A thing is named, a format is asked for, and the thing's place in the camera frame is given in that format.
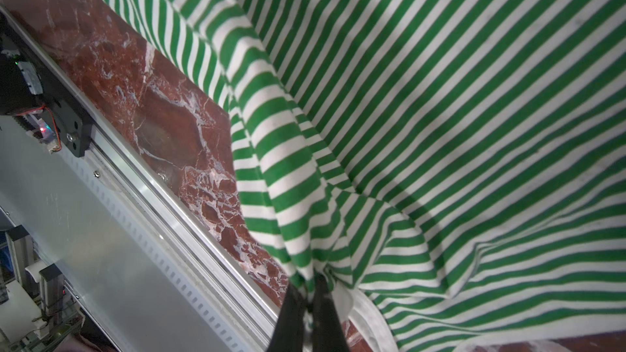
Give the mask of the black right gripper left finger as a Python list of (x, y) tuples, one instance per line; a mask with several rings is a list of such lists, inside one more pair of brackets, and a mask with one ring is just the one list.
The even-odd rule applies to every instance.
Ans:
[(266, 352), (302, 352), (305, 338), (304, 316), (308, 301), (292, 284), (288, 285), (272, 339)]

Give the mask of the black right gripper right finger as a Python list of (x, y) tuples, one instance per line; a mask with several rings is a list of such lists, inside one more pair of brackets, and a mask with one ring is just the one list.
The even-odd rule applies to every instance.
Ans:
[(312, 301), (312, 351), (350, 352), (326, 278), (317, 273)]

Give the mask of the green white striped shirt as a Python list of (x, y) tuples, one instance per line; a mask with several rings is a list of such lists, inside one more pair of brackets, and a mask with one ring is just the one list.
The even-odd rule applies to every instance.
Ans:
[(625, 327), (625, 0), (104, 0), (231, 121), (241, 213), (376, 351)]

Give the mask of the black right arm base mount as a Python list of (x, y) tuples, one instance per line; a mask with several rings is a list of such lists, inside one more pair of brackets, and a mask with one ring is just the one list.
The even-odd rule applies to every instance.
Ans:
[(93, 120), (36, 51), (1, 15), (1, 114), (48, 145), (82, 157), (91, 143)]

